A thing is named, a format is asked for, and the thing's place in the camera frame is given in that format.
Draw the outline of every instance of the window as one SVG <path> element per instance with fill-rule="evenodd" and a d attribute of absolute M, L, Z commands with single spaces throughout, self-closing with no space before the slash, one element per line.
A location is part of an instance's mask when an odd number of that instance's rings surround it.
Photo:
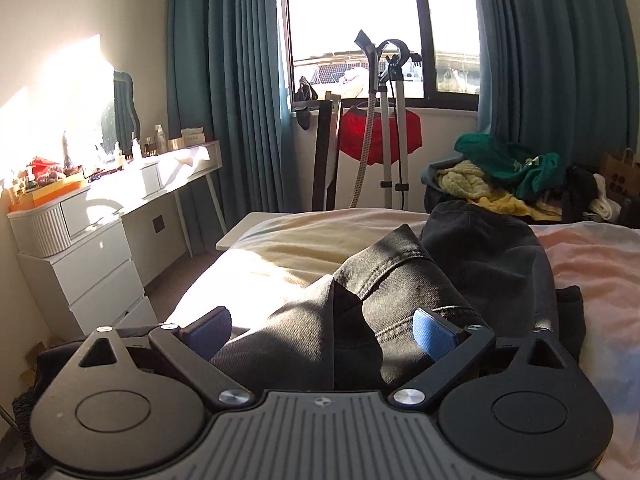
<path fill-rule="evenodd" d="M 354 44 L 360 30 L 375 44 L 404 41 L 422 62 L 404 66 L 408 106 L 476 109 L 480 86 L 476 0 L 283 0 L 290 87 L 304 76 L 320 97 L 368 95 L 369 65 Z M 395 52 L 392 47 L 389 54 Z M 380 70 L 386 61 L 381 59 Z"/>

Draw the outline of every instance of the white desk leg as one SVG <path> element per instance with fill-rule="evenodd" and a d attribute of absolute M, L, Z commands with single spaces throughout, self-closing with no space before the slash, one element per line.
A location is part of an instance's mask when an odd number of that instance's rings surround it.
<path fill-rule="evenodd" d="M 175 205 L 178 206 L 178 217 L 180 218 L 182 234 L 184 235 L 184 241 L 187 244 L 187 250 L 189 251 L 189 256 L 193 258 L 193 249 L 191 249 L 191 240 L 189 240 L 189 233 L 187 232 L 187 224 L 184 222 L 184 215 L 182 214 L 182 202 L 180 202 L 180 194 L 178 193 L 179 191 L 180 191 L 179 189 L 176 189 L 174 191 Z"/>
<path fill-rule="evenodd" d="M 226 230 L 226 222 L 225 217 L 222 216 L 222 209 L 220 209 L 220 202 L 218 201 L 218 196 L 216 195 L 216 188 L 213 187 L 213 181 L 211 180 L 211 174 L 207 173 L 205 178 L 207 179 L 207 184 L 209 185 L 209 192 L 211 193 L 211 198 L 213 200 L 213 205 L 216 207 L 216 213 L 218 215 L 218 220 L 220 221 L 220 227 L 222 227 L 223 234 L 227 234 Z"/>

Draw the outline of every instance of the triangular cutout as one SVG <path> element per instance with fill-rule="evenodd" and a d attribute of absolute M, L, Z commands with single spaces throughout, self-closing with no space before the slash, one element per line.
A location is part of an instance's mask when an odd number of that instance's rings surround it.
<path fill-rule="evenodd" d="M 562 361 L 545 341 L 536 341 L 533 352 L 529 357 L 529 364 L 533 366 L 543 366 L 545 368 L 564 368 Z"/>
<path fill-rule="evenodd" d="M 90 368 L 93 366 L 114 365 L 117 362 L 111 343 L 107 338 L 101 337 L 82 358 L 80 367 Z"/>

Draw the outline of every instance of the pile of clothes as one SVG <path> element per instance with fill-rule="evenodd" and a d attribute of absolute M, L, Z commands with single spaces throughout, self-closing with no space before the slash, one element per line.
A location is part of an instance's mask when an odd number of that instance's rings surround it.
<path fill-rule="evenodd" d="M 462 135 L 453 158 L 430 164 L 422 174 L 427 212 L 440 202 L 466 200 L 530 223 L 580 222 L 585 213 L 615 223 L 620 206 L 606 196 L 605 179 L 557 153 L 537 155 L 485 134 Z"/>

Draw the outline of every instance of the green clothing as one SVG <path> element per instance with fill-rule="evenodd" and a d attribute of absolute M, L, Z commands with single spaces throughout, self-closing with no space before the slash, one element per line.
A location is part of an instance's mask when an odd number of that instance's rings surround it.
<path fill-rule="evenodd" d="M 536 156 L 487 134 L 461 136 L 456 151 L 521 200 L 535 202 L 544 190 L 564 182 L 564 164 L 557 153 Z"/>

